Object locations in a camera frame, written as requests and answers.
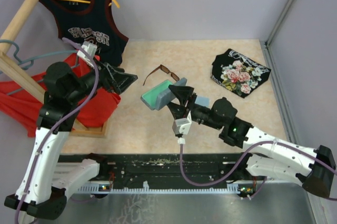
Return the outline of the grey-blue glasses case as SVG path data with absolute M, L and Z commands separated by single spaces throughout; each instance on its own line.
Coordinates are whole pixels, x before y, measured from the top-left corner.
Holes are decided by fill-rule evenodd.
M 173 83 L 170 80 L 165 80 L 157 86 L 151 88 L 147 92 L 141 95 L 141 101 L 150 110 L 161 110 L 168 103 L 175 99 L 175 95 L 169 89 L 170 85 L 173 86 L 185 86 L 187 84 L 187 78 L 183 77 L 177 82 Z

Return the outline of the light blue cleaning cloth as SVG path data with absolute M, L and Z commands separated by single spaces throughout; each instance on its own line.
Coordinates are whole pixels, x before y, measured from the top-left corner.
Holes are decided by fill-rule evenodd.
M 208 108 L 210 105 L 210 99 L 207 97 L 203 97 L 203 96 L 197 96 L 195 100 L 195 104 Z

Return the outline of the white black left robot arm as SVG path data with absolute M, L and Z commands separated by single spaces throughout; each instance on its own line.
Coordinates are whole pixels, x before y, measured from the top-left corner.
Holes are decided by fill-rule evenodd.
M 47 90 L 37 119 L 34 148 L 19 188 L 5 198 L 4 205 L 17 215 L 24 211 L 37 219 L 55 220 L 82 185 L 94 178 L 106 179 L 110 173 L 107 159 L 93 153 L 64 177 L 53 181 L 53 176 L 80 109 L 100 88 L 121 94 L 137 79 L 135 74 L 98 60 L 81 77 L 65 62 L 49 66 L 43 77 Z

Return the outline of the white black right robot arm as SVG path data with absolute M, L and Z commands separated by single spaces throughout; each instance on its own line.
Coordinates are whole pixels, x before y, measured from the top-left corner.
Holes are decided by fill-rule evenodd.
M 220 131 L 224 143 L 243 150 L 233 168 L 222 178 L 204 183 L 210 187 L 229 178 L 235 171 L 240 179 L 265 177 L 284 180 L 301 186 L 305 191 L 331 200 L 336 176 L 336 163 L 331 149 L 304 147 L 272 136 L 236 116 L 237 109 L 226 98 L 217 99 L 211 108 L 197 104 L 197 95 L 190 86 L 170 85 L 178 103 L 167 104 L 173 118 L 173 132 L 180 149 L 192 122 Z

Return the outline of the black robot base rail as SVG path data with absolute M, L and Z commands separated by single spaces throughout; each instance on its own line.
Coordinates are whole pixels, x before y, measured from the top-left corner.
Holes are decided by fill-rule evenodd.
M 107 171 L 84 183 L 79 194 L 99 198 L 109 194 L 253 194 L 263 177 L 253 177 L 240 166 L 223 182 L 204 184 L 225 176 L 239 159 L 238 153 L 184 154 L 186 176 L 200 183 L 196 187 L 182 177 L 178 154 L 106 154 Z

